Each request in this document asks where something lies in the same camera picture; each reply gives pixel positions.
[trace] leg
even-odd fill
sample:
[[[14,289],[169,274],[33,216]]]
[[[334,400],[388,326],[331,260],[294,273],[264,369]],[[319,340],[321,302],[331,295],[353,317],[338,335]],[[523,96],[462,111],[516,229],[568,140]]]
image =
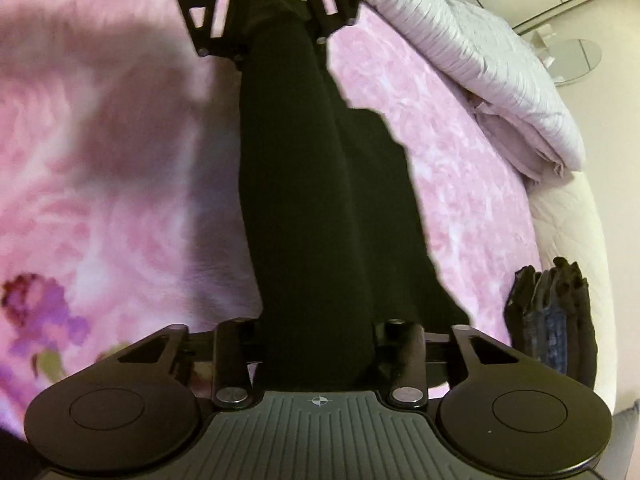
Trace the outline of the leg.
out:
[[[373,322],[446,332],[468,317],[437,281],[404,150],[344,103],[301,20],[254,37],[241,90],[242,213],[278,384],[349,388]]]

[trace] crosshair logo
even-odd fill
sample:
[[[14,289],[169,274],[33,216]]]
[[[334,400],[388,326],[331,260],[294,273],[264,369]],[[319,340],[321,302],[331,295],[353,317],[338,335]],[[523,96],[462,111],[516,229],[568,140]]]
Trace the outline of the crosshair logo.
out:
[[[326,403],[331,401],[326,397],[323,397],[322,395],[318,395],[317,397],[311,399],[309,402],[314,403],[316,406],[324,406]]]

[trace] pink blanket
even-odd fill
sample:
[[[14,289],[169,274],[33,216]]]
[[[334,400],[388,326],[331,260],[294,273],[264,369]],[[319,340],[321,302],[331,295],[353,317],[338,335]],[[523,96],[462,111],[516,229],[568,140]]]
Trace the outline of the pink blanket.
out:
[[[257,316],[260,298],[233,65],[194,54],[174,0],[0,2],[0,425],[20,434],[51,381],[167,324]],[[507,340],[513,273],[539,264],[520,177],[371,10],[330,64],[407,147],[444,285]]]

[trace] bed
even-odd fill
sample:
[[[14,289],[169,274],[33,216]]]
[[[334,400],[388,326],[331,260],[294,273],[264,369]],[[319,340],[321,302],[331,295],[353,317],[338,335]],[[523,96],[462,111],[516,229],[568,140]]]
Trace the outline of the bed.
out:
[[[168,324],[255,317],[260,297],[233,64],[195,55],[174,0],[0,1],[0,426],[20,435],[52,381]],[[329,49],[351,105],[407,148],[442,283],[508,342],[513,274],[540,266],[522,176],[370,7]]]

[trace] lavender bedding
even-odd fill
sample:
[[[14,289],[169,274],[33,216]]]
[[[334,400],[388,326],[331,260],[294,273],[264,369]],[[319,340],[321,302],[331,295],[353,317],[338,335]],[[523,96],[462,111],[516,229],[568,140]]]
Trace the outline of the lavender bedding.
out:
[[[52,381],[171,323],[257,316],[238,201],[239,73],[199,59],[174,0],[0,0],[0,425]],[[466,95],[363,7],[329,42],[355,107],[410,157],[431,256],[507,341],[540,265],[527,196]]]

